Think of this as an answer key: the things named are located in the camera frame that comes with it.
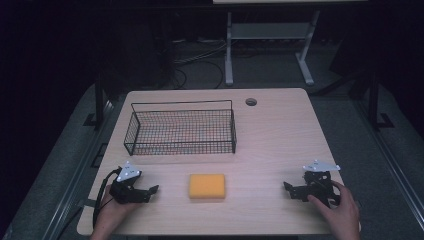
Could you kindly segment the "person's right hand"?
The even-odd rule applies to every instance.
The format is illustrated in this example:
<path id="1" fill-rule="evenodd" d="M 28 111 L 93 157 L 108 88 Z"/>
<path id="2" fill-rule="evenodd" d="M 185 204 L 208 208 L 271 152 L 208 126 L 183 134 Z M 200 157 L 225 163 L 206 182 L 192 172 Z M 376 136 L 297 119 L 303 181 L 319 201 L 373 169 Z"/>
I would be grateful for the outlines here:
<path id="1" fill-rule="evenodd" d="M 359 208 L 354 201 L 353 195 L 344 185 L 336 181 L 332 183 L 340 192 L 340 204 L 338 207 L 330 209 L 312 195 L 309 195 L 307 199 L 329 224 L 331 233 L 360 232 Z"/>

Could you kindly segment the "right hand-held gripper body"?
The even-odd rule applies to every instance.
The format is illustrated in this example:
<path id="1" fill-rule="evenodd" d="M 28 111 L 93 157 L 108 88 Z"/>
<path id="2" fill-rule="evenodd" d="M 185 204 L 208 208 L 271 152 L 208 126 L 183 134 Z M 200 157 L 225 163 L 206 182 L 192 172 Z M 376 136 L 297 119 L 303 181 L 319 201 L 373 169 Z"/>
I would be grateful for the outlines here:
<path id="1" fill-rule="evenodd" d="M 331 204 L 338 206 L 340 196 L 334 192 L 331 171 L 339 171 L 340 166 L 319 160 L 303 167 L 305 180 L 304 186 L 290 186 L 290 197 L 292 199 L 307 202 L 307 197 L 312 195 L 319 199 L 325 206 Z"/>

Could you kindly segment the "aluminium floor rail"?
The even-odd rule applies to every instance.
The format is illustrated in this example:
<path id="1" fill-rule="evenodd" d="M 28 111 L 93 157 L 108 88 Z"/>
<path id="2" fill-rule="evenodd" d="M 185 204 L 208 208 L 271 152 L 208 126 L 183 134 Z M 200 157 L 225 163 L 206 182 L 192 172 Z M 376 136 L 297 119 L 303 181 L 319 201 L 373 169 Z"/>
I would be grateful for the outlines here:
<path id="1" fill-rule="evenodd" d="M 421 230 L 424 232 L 424 203 L 420 200 L 415 189 L 407 179 L 405 173 L 398 164 L 395 155 L 384 141 L 380 131 L 369 122 L 364 104 L 358 101 L 354 101 L 353 105 L 357 110 L 360 118 L 364 122 L 367 130 L 370 132 L 370 135 L 374 139 L 374 142 L 376 143 L 380 153 L 383 155 L 388 171 L 397 184 L 398 189 L 400 190 L 403 198 L 410 208 L 410 211 L 412 212 L 415 220 L 417 221 Z"/>
<path id="2" fill-rule="evenodd" d="M 54 176 L 63 180 L 65 185 L 42 240 L 59 240 L 88 199 L 110 138 L 108 126 L 114 106 L 107 100 L 96 110 L 103 116 L 99 125 L 96 124 L 97 114 L 89 112 L 83 114 L 82 125 L 72 123 L 65 127 L 65 133 L 74 134 L 71 140 L 60 138 L 60 162 L 55 164 L 58 170 Z"/>

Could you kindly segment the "black metal post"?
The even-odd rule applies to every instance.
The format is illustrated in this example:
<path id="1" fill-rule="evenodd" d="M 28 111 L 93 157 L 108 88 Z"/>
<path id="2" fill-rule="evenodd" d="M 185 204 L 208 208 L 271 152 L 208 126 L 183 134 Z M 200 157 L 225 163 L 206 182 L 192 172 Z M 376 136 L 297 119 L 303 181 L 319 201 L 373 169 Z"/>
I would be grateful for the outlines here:
<path id="1" fill-rule="evenodd" d="M 369 81 L 368 121 L 375 131 L 381 128 L 393 128 L 394 124 L 387 114 L 378 112 L 379 83 L 375 72 Z"/>
<path id="2" fill-rule="evenodd" d="M 95 112 L 87 115 L 84 126 L 91 126 L 97 131 L 104 119 L 104 93 L 103 93 L 103 75 L 99 73 L 95 78 L 94 83 L 94 95 L 95 95 Z"/>

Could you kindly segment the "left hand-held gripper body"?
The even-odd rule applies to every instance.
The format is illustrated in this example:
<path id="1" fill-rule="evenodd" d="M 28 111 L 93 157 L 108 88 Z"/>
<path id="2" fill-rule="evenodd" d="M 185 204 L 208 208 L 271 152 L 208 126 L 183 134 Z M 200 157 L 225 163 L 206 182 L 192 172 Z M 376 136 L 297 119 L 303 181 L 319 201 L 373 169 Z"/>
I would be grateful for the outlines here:
<path id="1" fill-rule="evenodd" d="M 109 190 L 110 195 L 119 204 L 147 203 L 150 200 L 151 191 L 134 187 L 135 182 L 141 177 L 141 173 L 141 170 L 127 161 L 113 180 Z"/>

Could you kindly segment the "black wire basket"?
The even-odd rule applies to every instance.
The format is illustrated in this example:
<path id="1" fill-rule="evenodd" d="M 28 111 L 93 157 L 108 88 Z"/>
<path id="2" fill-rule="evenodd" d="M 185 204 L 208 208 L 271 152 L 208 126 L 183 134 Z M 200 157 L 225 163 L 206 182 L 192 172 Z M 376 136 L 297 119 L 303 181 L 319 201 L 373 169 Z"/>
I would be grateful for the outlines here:
<path id="1" fill-rule="evenodd" d="M 130 155 L 227 154 L 236 151 L 233 102 L 133 103 L 124 138 Z"/>

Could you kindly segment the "yellow sponge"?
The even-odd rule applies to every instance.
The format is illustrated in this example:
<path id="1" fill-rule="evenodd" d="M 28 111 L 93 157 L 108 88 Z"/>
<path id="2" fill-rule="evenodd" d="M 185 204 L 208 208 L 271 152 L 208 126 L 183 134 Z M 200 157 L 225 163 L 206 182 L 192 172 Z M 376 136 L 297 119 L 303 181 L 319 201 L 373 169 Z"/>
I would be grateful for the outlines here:
<path id="1" fill-rule="evenodd" d="M 190 199 L 224 199 L 226 197 L 224 174 L 191 174 Z"/>

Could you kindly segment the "white metal desk frame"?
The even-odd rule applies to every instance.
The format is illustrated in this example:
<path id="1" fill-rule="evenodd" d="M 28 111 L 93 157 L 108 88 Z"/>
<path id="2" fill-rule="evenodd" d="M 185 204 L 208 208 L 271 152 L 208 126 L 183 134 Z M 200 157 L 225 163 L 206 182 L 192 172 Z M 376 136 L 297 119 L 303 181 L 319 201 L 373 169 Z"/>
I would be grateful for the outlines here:
<path id="1" fill-rule="evenodd" d="M 232 44 L 235 40 L 303 40 L 304 46 L 295 54 L 297 64 L 307 86 L 315 84 L 306 63 L 317 22 L 320 16 L 315 11 L 309 22 L 294 23 L 235 23 L 232 13 L 227 13 L 226 23 L 226 53 L 224 57 L 225 84 L 234 84 L 232 66 Z"/>

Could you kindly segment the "person's left hand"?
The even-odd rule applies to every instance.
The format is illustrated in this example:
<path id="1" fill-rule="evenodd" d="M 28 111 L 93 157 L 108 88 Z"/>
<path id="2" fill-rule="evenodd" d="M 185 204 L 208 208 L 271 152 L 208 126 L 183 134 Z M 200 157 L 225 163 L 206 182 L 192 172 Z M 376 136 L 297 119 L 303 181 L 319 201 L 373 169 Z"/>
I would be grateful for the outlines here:
<path id="1" fill-rule="evenodd" d="M 92 234 L 101 232 L 112 235 L 127 216 L 142 206 L 141 203 L 119 204 L 110 195 L 109 190 L 110 185 L 107 185 L 101 201 L 102 208 L 98 214 Z"/>

